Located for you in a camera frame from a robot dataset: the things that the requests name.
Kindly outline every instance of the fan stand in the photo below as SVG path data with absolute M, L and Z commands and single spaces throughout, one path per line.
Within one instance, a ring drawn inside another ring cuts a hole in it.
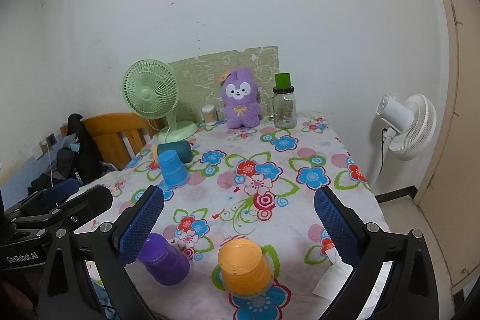
M 161 144 L 173 143 L 174 141 L 185 140 L 192 136 L 198 129 L 195 122 L 176 120 L 176 113 L 174 110 L 166 115 L 168 126 L 163 128 L 157 134 L 157 140 Z

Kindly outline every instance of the chair backrest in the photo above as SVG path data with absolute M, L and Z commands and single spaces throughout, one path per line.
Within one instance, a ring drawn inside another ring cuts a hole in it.
M 157 132 L 145 118 L 135 113 L 112 113 L 83 119 L 82 122 L 98 146 L 104 162 L 112 163 L 123 170 L 131 160 L 121 133 L 127 137 L 131 149 L 136 155 L 145 146 L 142 130 L 153 137 Z M 61 128 L 62 134 L 67 134 L 67 126 Z

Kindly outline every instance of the purple cup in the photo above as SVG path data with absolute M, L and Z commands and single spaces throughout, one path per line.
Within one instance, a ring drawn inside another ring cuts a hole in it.
M 190 261 L 187 256 L 160 234 L 147 236 L 137 258 L 162 285 L 180 283 L 190 271 Z

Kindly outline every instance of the green patterned board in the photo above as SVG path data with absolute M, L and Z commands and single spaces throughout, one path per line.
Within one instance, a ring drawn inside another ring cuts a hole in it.
M 258 84 L 262 115 L 267 115 L 267 98 L 273 96 L 274 75 L 278 70 L 278 48 L 266 46 L 248 48 L 244 52 L 227 51 L 212 53 L 170 63 L 175 70 L 180 88 L 177 107 L 178 120 L 201 122 L 203 106 L 213 104 L 220 118 L 223 103 L 220 96 L 220 76 L 235 68 L 247 67 Z

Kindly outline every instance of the door frame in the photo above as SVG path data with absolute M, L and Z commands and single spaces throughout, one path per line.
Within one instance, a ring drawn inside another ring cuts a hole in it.
M 435 144 L 433 155 L 431 156 L 428 168 L 423 176 L 423 180 L 418 188 L 418 192 L 413 201 L 418 205 L 425 194 L 425 191 L 430 184 L 432 177 L 434 176 L 435 169 L 437 168 L 443 150 L 445 149 L 448 134 L 450 133 L 450 127 L 452 126 L 452 120 L 454 116 L 455 101 L 457 99 L 457 86 L 458 86 L 458 31 L 457 21 L 455 20 L 455 9 L 452 0 L 443 0 L 447 19 L 448 30 L 448 46 L 450 52 L 450 61 L 448 66 L 448 85 L 447 85 L 447 98 L 445 102 L 445 111 L 443 112 L 443 119 L 438 133 L 438 139 Z

